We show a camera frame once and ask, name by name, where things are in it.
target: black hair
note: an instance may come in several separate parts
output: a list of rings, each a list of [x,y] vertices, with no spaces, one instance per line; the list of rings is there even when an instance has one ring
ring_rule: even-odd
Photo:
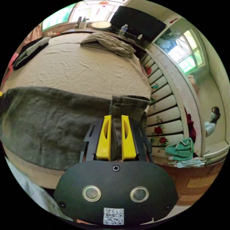
[[[215,106],[215,107],[212,107],[212,112],[214,111],[214,114],[215,115],[217,115],[214,119],[212,119],[211,121],[210,121],[210,123],[217,123],[217,121],[219,120],[219,118],[220,118],[220,109],[217,107],[217,106]]]

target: face mask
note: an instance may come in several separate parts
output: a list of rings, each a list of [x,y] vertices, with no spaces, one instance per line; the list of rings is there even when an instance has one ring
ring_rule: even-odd
[[[214,119],[215,117],[216,115],[213,112],[211,112],[211,119]]]

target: window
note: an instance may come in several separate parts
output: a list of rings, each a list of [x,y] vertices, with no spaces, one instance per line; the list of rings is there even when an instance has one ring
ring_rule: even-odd
[[[156,44],[167,52],[186,75],[205,65],[203,53],[191,29],[183,34],[167,31]]]
[[[67,22],[69,15],[74,7],[76,3],[67,6],[57,12],[55,12],[54,14],[52,14],[51,16],[49,16],[48,18],[46,18],[43,23],[42,23],[42,30],[45,30],[51,26],[54,26],[56,24],[59,23],[63,23],[63,22]]]
[[[46,18],[42,23],[42,30],[47,30],[51,26],[60,23],[76,22],[80,16],[82,16],[82,18],[86,17],[90,22],[110,22],[118,7],[122,6],[127,0],[104,1],[107,1],[108,4],[100,5],[99,2],[101,2],[101,0],[84,0],[78,4],[74,3],[67,6]]]
[[[110,22],[118,7],[125,3],[123,0],[114,0],[108,1],[107,5],[99,5],[99,2],[99,0],[80,2],[74,9],[69,22],[76,22],[80,16],[82,18],[86,17],[90,22]]]

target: round tray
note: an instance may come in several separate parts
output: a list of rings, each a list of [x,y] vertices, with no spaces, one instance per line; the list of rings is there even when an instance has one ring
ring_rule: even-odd
[[[105,21],[93,22],[91,27],[96,30],[108,30],[111,27],[111,23]]]

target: red flower painting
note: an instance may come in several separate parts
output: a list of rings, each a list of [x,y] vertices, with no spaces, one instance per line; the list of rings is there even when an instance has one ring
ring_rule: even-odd
[[[166,141],[167,141],[167,139],[166,139],[165,137],[162,137],[162,138],[159,140],[159,142],[160,142],[161,144],[164,144]]]
[[[146,66],[146,67],[145,67],[145,70],[147,70],[146,73],[147,73],[148,75],[151,74],[151,71],[152,71],[151,68],[149,68],[148,66]]]
[[[159,126],[158,126],[158,127],[155,127],[155,128],[154,128],[154,133],[155,133],[155,134],[162,134],[162,128],[159,127]]]

